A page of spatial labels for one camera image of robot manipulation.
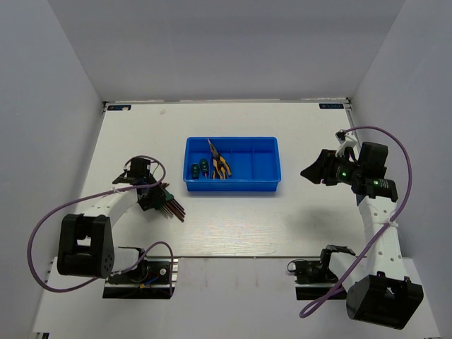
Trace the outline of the green hex key set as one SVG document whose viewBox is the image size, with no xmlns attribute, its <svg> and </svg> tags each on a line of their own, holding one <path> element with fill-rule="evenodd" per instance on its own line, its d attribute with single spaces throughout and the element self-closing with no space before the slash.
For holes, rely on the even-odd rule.
<svg viewBox="0 0 452 339">
<path fill-rule="evenodd" d="M 175 197 L 167 190 L 169 184 L 163 182 L 160 184 L 162 197 L 157 200 L 154 209 L 158 211 L 164 218 L 176 218 L 180 222 L 185 221 L 186 212 L 183 206 L 175 199 Z"/>
</svg>

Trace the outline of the yellow black short pliers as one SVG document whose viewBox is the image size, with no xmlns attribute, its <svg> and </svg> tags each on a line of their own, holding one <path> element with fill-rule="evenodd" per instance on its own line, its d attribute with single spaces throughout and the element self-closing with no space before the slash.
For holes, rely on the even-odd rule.
<svg viewBox="0 0 452 339">
<path fill-rule="evenodd" d="M 227 173 L 223 169 L 220 170 L 214 169 L 211 179 L 227 179 Z"/>
</svg>

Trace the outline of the yellow black long-nose pliers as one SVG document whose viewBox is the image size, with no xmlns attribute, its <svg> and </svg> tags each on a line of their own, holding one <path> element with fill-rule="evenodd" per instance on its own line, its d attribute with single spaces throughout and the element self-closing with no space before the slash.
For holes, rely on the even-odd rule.
<svg viewBox="0 0 452 339">
<path fill-rule="evenodd" d="M 228 179 L 232 176 L 232 170 L 229 164 L 227 163 L 226 159 L 217 151 L 210 139 L 208 139 L 208 145 L 213 156 L 213 170 L 225 170 Z"/>
</svg>

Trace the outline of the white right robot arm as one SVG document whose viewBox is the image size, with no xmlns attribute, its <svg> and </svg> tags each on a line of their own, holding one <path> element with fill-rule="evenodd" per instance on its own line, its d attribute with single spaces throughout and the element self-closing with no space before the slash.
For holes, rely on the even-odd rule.
<svg viewBox="0 0 452 339">
<path fill-rule="evenodd" d="M 387 179 L 388 148 L 365 142 L 359 155 L 351 146 L 320 152 L 301 176 L 315 184 L 347 184 L 356 195 L 367 242 L 362 255 L 346 246 L 322 249 L 316 266 L 300 269 L 315 282 L 336 282 L 346 293 L 350 319 L 402 330 L 422 303 L 421 285 L 405 269 L 395 220 L 398 192 Z"/>
</svg>

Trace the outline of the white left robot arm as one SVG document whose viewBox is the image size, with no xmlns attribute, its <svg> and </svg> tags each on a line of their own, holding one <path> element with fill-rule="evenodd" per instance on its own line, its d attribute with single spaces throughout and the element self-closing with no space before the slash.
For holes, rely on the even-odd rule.
<svg viewBox="0 0 452 339">
<path fill-rule="evenodd" d="M 112 228 L 122 215 L 139 206 L 142 211 L 160 205 L 165 194 L 161 181 L 151 173 L 155 161 L 134 157 L 113 183 L 113 192 L 103 194 L 81 214 L 68 214 L 61 222 L 57 269 L 62 275 L 108 278 L 125 273 L 135 282 L 145 280 L 149 264 L 143 249 L 115 247 Z"/>
</svg>

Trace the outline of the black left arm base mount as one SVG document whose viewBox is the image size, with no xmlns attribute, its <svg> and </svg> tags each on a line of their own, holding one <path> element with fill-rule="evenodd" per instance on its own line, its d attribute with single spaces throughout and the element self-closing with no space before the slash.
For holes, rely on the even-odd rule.
<svg viewBox="0 0 452 339">
<path fill-rule="evenodd" d="M 171 299 L 177 281 L 178 260 L 170 272 L 169 258 L 145 258 L 128 273 L 108 278 L 103 299 Z"/>
</svg>

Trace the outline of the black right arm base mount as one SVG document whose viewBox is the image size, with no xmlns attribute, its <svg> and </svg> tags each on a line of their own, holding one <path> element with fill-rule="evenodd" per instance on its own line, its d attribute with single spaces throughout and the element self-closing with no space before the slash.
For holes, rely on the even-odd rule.
<svg viewBox="0 0 452 339">
<path fill-rule="evenodd" d="M 297 301 L 312 301 L 325 295 L 338 277 L 321 268 L 320 260 L 295 259 L 287 264 L 287 272 L 295 277 Z"/>
</svg>

